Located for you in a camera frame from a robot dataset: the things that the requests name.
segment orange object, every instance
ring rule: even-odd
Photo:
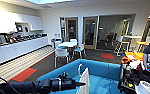
[[[143,61],[143,52],[127,52],[125,51],[125,55],[128,57],[129,55],[132,55],[136,60]]]
[[[125,64],[125,63],[129,63],[130,59],[127,56],[124,56],[121,60],[121,63]]]

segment glass door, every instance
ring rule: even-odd
[[[99,16],[96,49],[114,50],[118,37],[130,34],[135,15]]]
[[[86,49],[94,49],[96,41],[97,17],[83,18],[83,43]]]
[[[66,40],[78,39],[78,18],[66,18]]]

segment table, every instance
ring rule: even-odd
[[[134,50],[135,50],[135,48],[137,48],[136,47],[136,45],[137,45],[137,43],[136,43],[136,40],[134,41],[134,40],[132,40],[132,39],[141,39],[142,38],[142,36],[128,36],[128,35],[126,35],[126,36],[123,36],[124,38],[129,38],[129,41],[130,41],[130,44],[129,44],[129,48],[130,48],[130,45],[132,45],[132,47],[134,47]]]
[[[125,37],[125,38],[131,38],[131,39],[138,39],[138,38],[142,38],[142,36],[123,36],[123,37]]]
[[[64,47],[74,47],[77,45],[77,42],[63,42],[59,44],[58,46],[64,46]]]

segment bright light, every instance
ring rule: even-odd
[[[74,1],[74,0],[27,0],[35,4],[46,4],[46,3],[56,3],[56,2],[65,2],[65,1]]]

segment doorway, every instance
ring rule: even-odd
[[[78,39],[78,18],[66,18],[66,41]]]
[[[86,49],[95,49],[98,17],[83,18],[83,43]]]

